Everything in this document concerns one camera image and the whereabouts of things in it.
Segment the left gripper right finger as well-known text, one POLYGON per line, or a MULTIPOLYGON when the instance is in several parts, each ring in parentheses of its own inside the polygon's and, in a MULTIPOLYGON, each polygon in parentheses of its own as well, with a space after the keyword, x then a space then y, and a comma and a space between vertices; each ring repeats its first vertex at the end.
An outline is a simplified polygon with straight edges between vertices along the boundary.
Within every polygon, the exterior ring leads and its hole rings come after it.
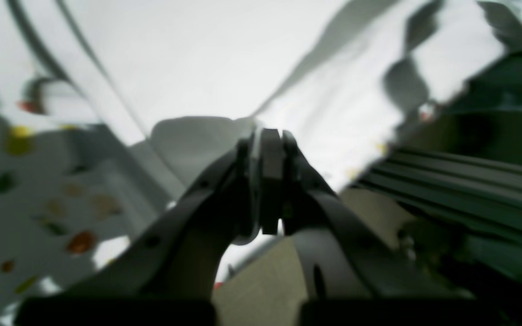
POLYGON ((300 326, 468 326, 474 301, 397 257, 308 164, 294 137, 261 132, 261 227, 282 223, 309 299, 300 326))

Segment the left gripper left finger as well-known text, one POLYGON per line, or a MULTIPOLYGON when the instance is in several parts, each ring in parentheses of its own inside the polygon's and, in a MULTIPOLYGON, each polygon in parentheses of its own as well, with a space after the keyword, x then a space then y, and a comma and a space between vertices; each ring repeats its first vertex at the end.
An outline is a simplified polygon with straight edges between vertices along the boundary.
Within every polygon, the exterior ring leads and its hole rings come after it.
POLYGON ((27 299, 16 326, 213 326, 229 245, 255 238, 252 138, 214 161, 119 258, 63 293, 27 299))

